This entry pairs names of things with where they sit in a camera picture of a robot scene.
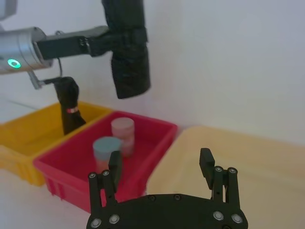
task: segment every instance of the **beige bin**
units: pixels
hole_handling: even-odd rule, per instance
[[[202,147],[210,148],[215,165],[237,168],[241,209],[250,229],[305,228],[305,146],[192,127],[166,153],[147,192],[210,198],[199,167]]]

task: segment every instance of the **pink cylinder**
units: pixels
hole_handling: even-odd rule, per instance
[[[130,118],[117,118],[111,122],[112,135],[122,140],[121,153],[129,157],[134,148],[134,121]]]

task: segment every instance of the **yellow bin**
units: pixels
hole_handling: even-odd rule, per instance
[[[111,109],[79,102],[86,125],[64,136],[61,109],[54,104],[0,127],[0,168],[4,168],[30,184],[44,184],[42,174],[33,166],[33,159],[69,139],[76,133],[110,114]]]

